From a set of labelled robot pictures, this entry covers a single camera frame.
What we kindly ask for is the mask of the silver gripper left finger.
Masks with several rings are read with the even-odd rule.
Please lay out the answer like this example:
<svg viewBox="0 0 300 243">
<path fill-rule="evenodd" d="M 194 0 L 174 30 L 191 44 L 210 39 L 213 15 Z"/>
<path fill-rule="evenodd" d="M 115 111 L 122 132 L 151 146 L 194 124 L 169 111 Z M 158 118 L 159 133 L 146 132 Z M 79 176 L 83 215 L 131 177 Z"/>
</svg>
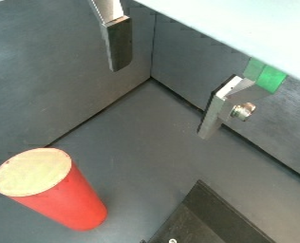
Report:
<svg viewBox="0 0 300 243">
<path fill-rule="evenodd" d="M 133 19 L 125 14 L 119 0 L 89 0 L 99 21 L 113 72 L 133 61 Z"/>
</svg>

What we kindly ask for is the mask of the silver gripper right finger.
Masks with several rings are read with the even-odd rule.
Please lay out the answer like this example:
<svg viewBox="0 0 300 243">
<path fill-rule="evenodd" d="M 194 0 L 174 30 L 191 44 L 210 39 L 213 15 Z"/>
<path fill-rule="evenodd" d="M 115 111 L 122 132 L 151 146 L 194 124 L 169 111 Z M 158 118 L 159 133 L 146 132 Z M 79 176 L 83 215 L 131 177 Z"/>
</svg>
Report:
<svg viewBox="0 0 300 243">
<path fill-rule="evenodd" d="M 198 136 L 207 140 L 221 124 L 232 118 L 245 122 L 257 108 L 253 101 L 265 96 L 266 90 L 262 87 L 252 80 L 233 75 L 212 93 Z"/>
</svg>

